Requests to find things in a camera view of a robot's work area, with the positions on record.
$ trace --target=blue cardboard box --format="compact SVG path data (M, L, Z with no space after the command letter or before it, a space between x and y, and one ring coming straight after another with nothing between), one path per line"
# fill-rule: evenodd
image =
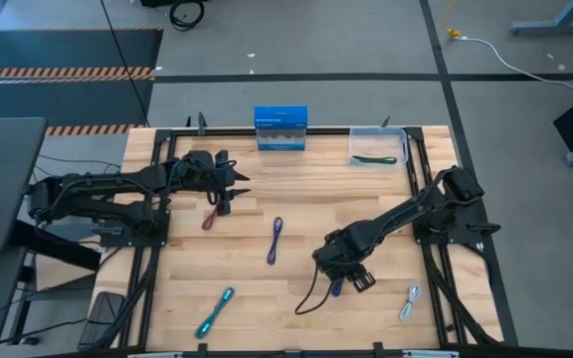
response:
M257 105L254 126L258 150L304 150L307 125L305 105Z

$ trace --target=wooden tabletop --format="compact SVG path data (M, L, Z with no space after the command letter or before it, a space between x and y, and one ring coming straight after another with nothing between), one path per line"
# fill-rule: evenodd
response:
M130 131L123 171L148 165L154 131ZM447 127L424 127L424 134L435 173L457 164ZM228 149L230 159L238 161L236 170L251 178L236 188L252 191L237 197L231 215L218 217L210 231L201 229L213 210L204 193L171 197L169 241L158 266L148 350L194 351L202 342L210 350L372 349L376 341L387 349L438 347L423 259L410 226L391 233L364 261L377 284L359 294L352 284L345 284L342 294L321 309L293 314L311 284L311 254L323 245L324 235L377 217L410 197L405 169L348 166L347 139L309 136L304 152L259 152L255 137L179 139L178 157L190 149ZM116 198L120 203L138 199L131 194ZM283 218L284 228L276 264L269 266L267 252L277 216ZM462 302L491 336L500 339L483 261L454 245L450 253ZM148 254L143 257L145 267ZM133 249L123 249L106 263L96 276L95 294L125 294L132 258ZM410 320L401 322L399 311L411 283L424 294L414 304ZM197 340L194 331L227 286L236 290L234 298L207 337ZM327 288L328 279L320 274L306 306L318 303ZM450 323L446 303L444 308ZM136 340L140 311L135 310L130 343Z

